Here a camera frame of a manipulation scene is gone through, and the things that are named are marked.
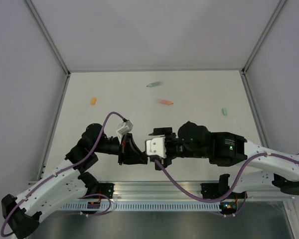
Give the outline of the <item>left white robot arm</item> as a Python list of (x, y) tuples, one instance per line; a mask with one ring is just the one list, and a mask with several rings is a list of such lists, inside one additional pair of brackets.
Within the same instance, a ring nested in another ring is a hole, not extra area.
[(146, 154), (134, 143), (132, 128), (132, 123), (124, 120), (117, 135), (107, 137), (103, 125), (87, 126), (77, 144), (51, 173), (17, 196), (8, 194), (2, 199), (4, 226), (9, 226), (18, 239), (24, 239), (66, 203), (99, 196), (99, 182), (87, 171), (98, 161), (98, 152), (116, 155), (120, 165), (147, 164)]

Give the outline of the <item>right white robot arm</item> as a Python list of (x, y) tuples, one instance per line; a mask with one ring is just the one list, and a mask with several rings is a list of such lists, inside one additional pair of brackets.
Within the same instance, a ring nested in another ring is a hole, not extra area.
[(177, 133), (164, 127), (155, 128), (151, 135), (145, 149), (156, 170), (165, 171), (176, 158), (203, 158), (218, 167), (241, 167), (236, 176), (222, 174), (213, 186), (202, 185), (204, 201), (241, 198), (249, 190), (264, 188), (299, 196), (299, 154), (269, 149), (230, 132), (210, 132), (190, 121)]

